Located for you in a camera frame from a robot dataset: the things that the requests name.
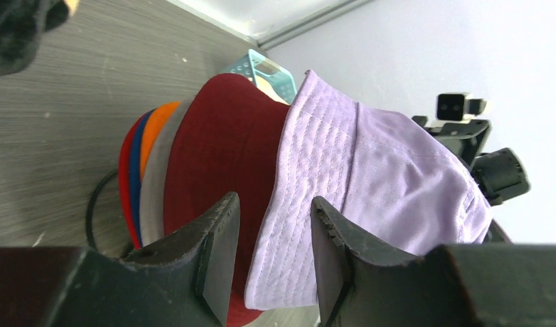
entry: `stack of hats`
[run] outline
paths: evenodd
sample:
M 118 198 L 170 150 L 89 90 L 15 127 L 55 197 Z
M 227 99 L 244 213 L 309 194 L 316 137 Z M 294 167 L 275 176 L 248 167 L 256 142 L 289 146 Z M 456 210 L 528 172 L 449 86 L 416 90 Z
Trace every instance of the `stack of hats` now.
M 238 193 L 230 327 L 317 303 L 315 196 L 414 254 L 480 243 L 492 220 L 466 168 L 415 122 L 355 102 L 312 71 L 291 106 L 220 74 L 193 99 L 141 116 L 121 149 L 119 187 L 136 248 Z

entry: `black fabric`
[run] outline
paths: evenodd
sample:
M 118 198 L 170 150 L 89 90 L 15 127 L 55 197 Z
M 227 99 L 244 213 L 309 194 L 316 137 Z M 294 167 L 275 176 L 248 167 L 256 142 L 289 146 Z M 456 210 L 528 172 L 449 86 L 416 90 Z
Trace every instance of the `black fabric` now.
M 63 0 L 0 0 L 0 76 L 27 68 L 42 35 L 62 25 L 69 12 Z

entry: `red hat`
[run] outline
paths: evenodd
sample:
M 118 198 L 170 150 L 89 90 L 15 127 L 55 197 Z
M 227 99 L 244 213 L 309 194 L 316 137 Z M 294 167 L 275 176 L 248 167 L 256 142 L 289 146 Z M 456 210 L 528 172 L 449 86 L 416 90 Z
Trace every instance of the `red hat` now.
M 228 327 L 244 326 L 262 313 L 245 307 L 244 291 L 273 192 L 278 145 L 288 109 L 245 77 L 215 76 L 189 106 L 170 152 L 164 188 L 165 235 L 199 217 L 229 191 L 240 197 L 240 235 Z

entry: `black mechanical part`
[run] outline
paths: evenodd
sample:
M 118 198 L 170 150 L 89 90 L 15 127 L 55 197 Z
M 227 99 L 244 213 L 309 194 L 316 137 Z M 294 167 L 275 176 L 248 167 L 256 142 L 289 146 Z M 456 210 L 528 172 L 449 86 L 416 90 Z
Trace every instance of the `black mechanical part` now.
M 483 243 L 512 243 L 512 241 L 503 228 L 493 220 L 489 230 L 487 230 Z
M 437 131 L 427 131 L 447 149 L 462 159 L 471 170 L 491 134 L 491 122 L 473 119 L 467 124 L 446 123 Z
M 311 209 L 322 327 L 556 326 L 556 246 L 440 245 L 408 254 Z
M 0 248 L 0 326 L 225 326 L 239 219 L 229 193 L 124 260 L 90 247 Z
M 425 125 L 429 122 L 429 118 L 427 116 L 413 116 L 412 120 L 421 127 L 425 127 Z
M 509 148 L 477 158 L 471 175 L 491 206 L 503 204 L 531 189 L 523 164 Z
M 437 119 L 462 121 L 466 114 L 481 115 L 487 109 L 484 99 L 471 99 L 469 93 L 442 93 L 437 98 Z

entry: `teal plastic basket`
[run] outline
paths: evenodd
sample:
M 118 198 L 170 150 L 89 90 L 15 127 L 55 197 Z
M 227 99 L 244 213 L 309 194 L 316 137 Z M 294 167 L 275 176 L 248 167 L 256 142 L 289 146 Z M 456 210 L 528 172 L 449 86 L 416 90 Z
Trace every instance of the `teal plastic basket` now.
M 256 85 L 254 76 L 259 76 L 270 83 L 274 92 L 289 104 L 292 104 L 296 97 L 296 85 L 291 73 L 252 49 L 222 73 L 240 74 L 250 78 L 254 85 Z

